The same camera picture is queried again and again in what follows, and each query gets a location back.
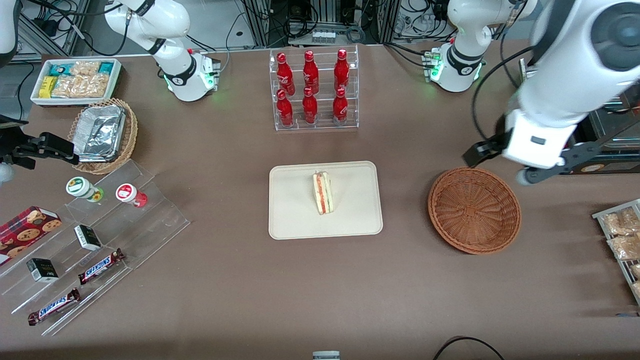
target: beige tray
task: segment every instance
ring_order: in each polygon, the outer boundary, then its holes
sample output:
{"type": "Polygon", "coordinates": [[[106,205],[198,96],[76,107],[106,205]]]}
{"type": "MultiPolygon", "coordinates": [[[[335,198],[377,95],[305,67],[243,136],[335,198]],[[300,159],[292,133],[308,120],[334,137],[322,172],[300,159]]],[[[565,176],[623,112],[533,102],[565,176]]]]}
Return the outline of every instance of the beige tray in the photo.
{"type": "Polygon", "coordinates": [[[378,173],[370,161],[288,165],[269,174],[269,234],[276,240],[378,234],[382,231],[378,173]],[[312,176],[331,179],[333,213],[320,215],[312,176]]]}

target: clear acrylic rack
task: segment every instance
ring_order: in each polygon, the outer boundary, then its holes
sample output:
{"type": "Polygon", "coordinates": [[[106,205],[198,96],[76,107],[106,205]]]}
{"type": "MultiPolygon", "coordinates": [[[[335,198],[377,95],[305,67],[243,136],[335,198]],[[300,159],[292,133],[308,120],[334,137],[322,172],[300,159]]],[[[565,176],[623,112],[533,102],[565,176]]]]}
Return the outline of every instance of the clear acrylic rack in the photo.
{"type": "Polygon", "coordinates": [[[314,130],[339,130],[345,128],[354,128],[360,125],[360,109],[359,109],[359,59],[358,47],[352,46],[328,46],[313,47],[314,59],[318,65],[320,77],[320,92],[316,94],[318,103],[318,120],[314,125],[307,124],[304,119],[304,111],[302,108],[302,99],[304,98],[303,89],[305,81],[302,76],[302,69],[305,66],[305,51],[309,49],[287,48],[280,50],[272,50],[269,54],[269,78],[271,80],[271,102],[273,103],[273,118],[276,130],[294,131],[300,129],[314,130]],[[347,62],[349,63],[349,86],[346,89],[346,99],[349,102],[347,107],[347,121],[343,126],[336,126],[333,123],[333,100],[335,98],[335,89],[333,87],[333,68],[337,61],[338,50],[345,49],[347,51],[347,62]],[[296,93],[289,97],[293,107],[292,127],[284,127],[278,117],[278,108],[276,102],[276,92],[280,88],[278,82],[278,62],[276,55],[285,53],[287,55],[287,63],[293,71],[293,82],[296,86],[296,93]]]}
{"type": "Polygon", "coordinates": [[[54,335],[187,227],[189,221],[152,179],[153,175],[129,160],[96,183],[104,190],[100,202],[76,198],[58,209],[62,226],[0,266],[0,291],[12,314],[23,317],[24,325],[28,326],[30,313],[78,288],[80,303],[64,307],[34,326],[43,336],[54,335]],[[116,189],[123,183],[133,184],[146,193],[147,204],[135,208],[116,199],[116,189]],[[92,252],[80,246],[74,232],[78,224],[93,228],[102,243],[100,250],[92,252]],[[126,258],[81,286],[78,275],[117,248],[121,248],[126,258]],[[50,259],[59,279],[49,284],[34,281],[26,265],[31,258],[50,259]]]}

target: wicker basket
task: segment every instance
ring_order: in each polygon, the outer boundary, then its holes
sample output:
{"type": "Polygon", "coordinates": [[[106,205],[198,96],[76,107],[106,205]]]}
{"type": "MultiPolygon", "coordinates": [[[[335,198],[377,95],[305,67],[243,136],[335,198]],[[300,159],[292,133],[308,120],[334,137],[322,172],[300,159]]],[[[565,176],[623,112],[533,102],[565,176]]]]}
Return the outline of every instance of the wicker basket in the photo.
{"type": "Polygon", "coordinates": [[[433,184],[429,217],[451,245],[469,254],[493,254],[518,235],[520,204],[499,177],[480,168],[455,168],[433,184]]]}
{"type": "MultiPolygon", "coordinates": [[[[138,135],[138,120],[136,119],[136,114],[131,111],[131,108],[129,107],[129,105],[127,105],[126,102],[120,99],[109,99],[107,101],[96,102],[95,104],[89,105],[89,107],[99,107],[107,105],[118,105],[127,111],[125,128],[122,131],[122,140],[120,141],[120,154],[118,155],[116,160],[113,160],[109,163],[79,163],[78,165],[74,165],[74,168],[80,171],[89,172],[94,175],[108,174],[121,167],[131,157],[133,148],[136,146],[136,136],[138,135]]],[[[80,119],[80,114],[76,116],[76,120],[71,126],[71,131],[67,136],[67,139],[69,141],[74,138],[74,134],[76,133],[76,126],[78,125],[78,119],[80,119]]]]}

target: red bottle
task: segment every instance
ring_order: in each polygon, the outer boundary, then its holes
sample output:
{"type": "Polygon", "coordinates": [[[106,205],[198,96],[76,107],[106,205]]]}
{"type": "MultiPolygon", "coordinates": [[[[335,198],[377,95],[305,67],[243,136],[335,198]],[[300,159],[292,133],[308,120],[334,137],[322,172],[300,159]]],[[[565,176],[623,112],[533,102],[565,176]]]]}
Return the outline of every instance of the red bottle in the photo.
{"type": "Polygon", "coordinates": [[[287,63],[287,57],[284,53],[278,53],[278,81],[280,88],[287,92],[287,95],[293,96],[296,93],[296,86],[293,85],[293,71],[287,63]]]}
{"type": "Polygon", "coordinates": [[[302,99],[302,108],[305,110],[305,121],[307,124],[315,124],[318,119],[318,101],[314,97],[311,86],[305,88],[305,98],[302,99]]]}
{"type": "Polygon", "coordinates": [[[305,51],[305,67],[302,69],[305,77],[305,86],[309,86],[314,94],[320,91],[320,78],[318,76],[318,65],[314,61],[314,52],[305,51]]]}
{"type": "Polygon", "coordinates": [[[338,61],[333,68],[333,87],[337,92],[340,87],[345,89],[349,86],[349,63],[347,62],[347,51],[338,50],[338,61]]]}
{"type": "Polygon", "coordinates": [[[280,117],[282,126],[292,127],[293,108],[291,108],[291,102],[289,102],[289,100],[287,99],[287,93],[285,93],[282,89],[278,89],[278,92],[276,94],[278,96],[276,107],[278,108],[278,116],[280,117]]]}
{"type": "Polygon", "coordinates": [[[342,126],[347,122],[347,106],[349,103],[344,97],[344,88],[340,87],[335,92],[335,99],[333,100],[333,123],[342,126]]]}

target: table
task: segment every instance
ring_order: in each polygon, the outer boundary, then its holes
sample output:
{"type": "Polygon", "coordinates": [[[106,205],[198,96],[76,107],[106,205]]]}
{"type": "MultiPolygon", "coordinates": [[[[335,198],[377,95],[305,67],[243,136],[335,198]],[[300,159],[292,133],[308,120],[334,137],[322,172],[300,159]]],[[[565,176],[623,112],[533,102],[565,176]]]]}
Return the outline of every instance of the table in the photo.
{"type": "MultiPolygon", "coordinates": [[[[522,47],[507,43],[507,53],[522,47]]],[[[416,48],[429,49],[431,44],[416,48]]],[[[508,359],[637,359],[633,297],[590,215],[638,197],[635,175],[515,183],[519,165],[482,165],[522,206],[517,240],[491,256],[446,244],[426,213],[431,183],[479,140],[471,91],[450,94],[380,45],[360,46],[360,129],[276,133],[268,51],[233,53],[220,90],[178,101],[151,57],[121,57],[119,98],[138,117],[133,158],[193,223],[54,337],[0,305],[3,359],[431,359],[453,336],[508,359]],[[375,236],[275,241],[268,175],[277,165],[369,160],[384,229],[375,236]]],[[[224,54],[219,54],[224,61],[224,54]]],[[[497,63],[497,46],[487,60],[497,63]]],[[[513,88],[490,78],[478,114],[489,131],[513,88]]],[[[68,133],[77,108],[34,106],[26,131],[68,133]]],[[[79,175],[56,160],[17,169],[0,188],[0,221],[56,209],[79,175]]],[[[91,180],[98,177],[88,176],[91,180]]],[[[493,359],[457,343],[441,359],[493,359]]]]}

